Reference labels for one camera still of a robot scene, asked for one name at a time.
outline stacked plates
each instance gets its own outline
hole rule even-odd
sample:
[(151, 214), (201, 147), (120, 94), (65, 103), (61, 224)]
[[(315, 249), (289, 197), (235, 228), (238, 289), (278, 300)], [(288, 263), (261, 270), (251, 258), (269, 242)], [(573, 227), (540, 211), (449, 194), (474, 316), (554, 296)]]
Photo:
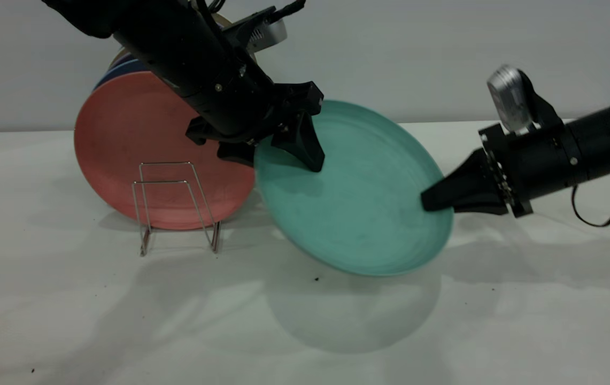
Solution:
[[(228, 25), (219, 18), (219, 24)], [(195, 145), (185, 136), (198, 114), (138, 59), (121, 49), (84, 103), (75, 125), (74, 146), (84, 177), (115, 210), (136, 219), (132, 182), (140, 163), (191, 161), (202, 181), (212, 216), (225, 219), (245, 202), (253, 169), (217, 158), (218, 144)], [(195, 181), (188, 166), (149, 166), (146, 180)], [(146, 187), (150, 222), (161, 229), (197, 229), (200, 218), (185, 185)], [(200, 209), (206, 210), (200, 202)], [(209, 215), (203, 215), (209, 225)]]

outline blue plate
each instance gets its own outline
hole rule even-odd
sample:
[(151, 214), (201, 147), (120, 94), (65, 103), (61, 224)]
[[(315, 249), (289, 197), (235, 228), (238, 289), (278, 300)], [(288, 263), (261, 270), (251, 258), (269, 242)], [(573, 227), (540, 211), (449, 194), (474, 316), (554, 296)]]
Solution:
[(144, 72), (144, 71), (148, 71), (148, 68), (146, 68), (146, 66), (144, 66), (143, 63), (141, 63), (141, 61), (139, 61), (138, 59), (132, 58), (131, 60), (126, 61), (125, 63), (119, 64), (119, 66), (115, 66), (114, 68), (109, 70), (103, 76), (103, 78), (100, 81), (98, 81), (98, 83), (95, 85), (93, 90), (95, 91), (98, 87), (102, 86), (103, 84), (107, 83), (110, 80), (113, 80), (114, 78), (119, 78), (119, 76), (124, 76), (124, 75), (127, 75), (128, 73), (136, 73), (136, 72)]
[(376, 112), (326, 101), (314, 128), (326, 160), (312, 173), (289, 153), (257, 148), (264, 204), (303, 251), (359, 275), (408, 273), (445, 246), (452, 210), (424, 211), (420, 193), (443, 175), (424, 147)]

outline plate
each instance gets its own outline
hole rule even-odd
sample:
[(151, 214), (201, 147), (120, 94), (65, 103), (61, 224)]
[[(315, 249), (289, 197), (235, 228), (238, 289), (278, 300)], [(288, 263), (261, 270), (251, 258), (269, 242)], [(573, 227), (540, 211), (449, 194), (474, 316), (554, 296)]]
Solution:
[[(198, 114), (150, 72), (131, 73), (108, 81), (83, 105), (75, 126), (74, 147), (84, 177), (115, 210), (136, 219), (132, 182), (138, 165), (156, 161), (195, 164), (216, 221), (245, 202), (254, 185), (253, 169), (217, 158), (219, 144), (195, 145), (185, 136)], [(188, 180), (188, 166), (150, 166), (146, 180)], [(196, 229), (201, 223), (188, 188), (182, 184), (147, 186), (151, 225), (161, 229)], [(205, 224), (205, 206), (197, 195)], [(143, 207), (141, 192), (139, 206)], [(142, 214), (142, 220), (148, 222)]]
[(351, 103), (326, 101), (313, 121), (326, 153), (320, 173), (270, 138), (256, 151), (257, 185), (281, 231), (314, 258), (359, 275), (408, 273), (439, 254), (454, 213), (422, 207), (420, 193), (443, 178), (426, 149)]
[(148, 68), (146, 68), (143, 65), (143, 63), (141, 63), (141, 61), (139, 61), (138, 59), (131, 58), (131, 59), (129, 59), (129, 61), (126, 61), (125, 63), (119, 64), (118, 66), (115, 66), (114, 68), (110, 69), (101, 78), (101, 80), (99, 80), (98, 83), (96, 83), (93, 90), (97, 90), (98, 87), (102, 86), (103, 84), (107, 83), (110, 80), (119, 78), (119, 76), (124, 76), (124, 75), (127, 75), (128, 73), (136, 73), (136, 72), (144, 72), (144, 71), (148, 71)]

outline white table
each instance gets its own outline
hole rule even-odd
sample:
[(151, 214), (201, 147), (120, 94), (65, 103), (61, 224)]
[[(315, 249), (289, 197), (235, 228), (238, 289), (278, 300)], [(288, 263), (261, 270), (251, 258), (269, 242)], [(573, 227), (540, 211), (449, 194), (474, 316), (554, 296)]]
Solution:
[[(445, 172), (490, 122), (405, 127)], [(610, 215), (610, 177), (581, 188)], [(156, 235), (82, 177), (72, 132), (0, 133), (0, 385), (610, 383), (610, 228), (569, 191), (537, 214), (457, 214), (399, 278), (301, 254), (258, 195), (223, 230)]]

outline white wall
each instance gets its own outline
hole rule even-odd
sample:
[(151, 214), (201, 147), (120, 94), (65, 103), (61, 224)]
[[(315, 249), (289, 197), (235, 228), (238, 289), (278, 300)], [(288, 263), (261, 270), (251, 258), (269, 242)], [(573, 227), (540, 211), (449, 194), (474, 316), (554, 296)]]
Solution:
[[(227, 0), (239, 19), (288, 0)], [(486, 78), (524, 69), (564, 117), (610, 104), (608, 0), (310, 0), (258, 57), (275, 81), (398, 121), (494, 119)], [(0, 0), (0, 127), (70, 127), (118, 45), (39, 0)]]

